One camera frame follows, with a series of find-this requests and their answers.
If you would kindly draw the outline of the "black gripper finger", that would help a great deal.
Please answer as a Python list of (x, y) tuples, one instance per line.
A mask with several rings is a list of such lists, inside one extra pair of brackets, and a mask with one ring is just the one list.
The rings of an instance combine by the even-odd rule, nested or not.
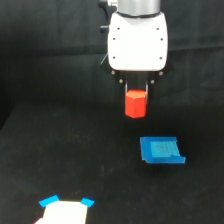
[(126, 80), (125, 84), (124, 84), (124, 96), (125, 96), (125, 98), (126, 98), (127, 92), (128, 92), (128, 81)]
[(147, 81), (145, 85), (146, 91), (146, 103), (149, 103), (150, 100), (154, 97), (154, 82)]

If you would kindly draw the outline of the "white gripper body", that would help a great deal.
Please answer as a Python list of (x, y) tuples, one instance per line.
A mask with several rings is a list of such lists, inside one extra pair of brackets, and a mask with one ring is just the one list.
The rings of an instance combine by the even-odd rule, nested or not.
[(102, 70), (167, 74), (173, 69), (168, 58), (166, 17), (159, 12), (153, 17), (125, 17), (115, 12), (107, 30), (107, 53), (100, 63)]

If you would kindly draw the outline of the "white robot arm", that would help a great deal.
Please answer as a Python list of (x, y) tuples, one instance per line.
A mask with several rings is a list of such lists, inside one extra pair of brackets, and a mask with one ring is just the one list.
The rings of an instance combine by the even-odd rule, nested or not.
[(107, 53), (101, 66), (128, 91), (128, 75), (146, 73), (145, 91), (149, 98), (150, 85), (156, 75), (163, 75), (168, 61), (168, 28), (161, 0), (98, 0), (109, 21), (100, 27), (107, 34)]

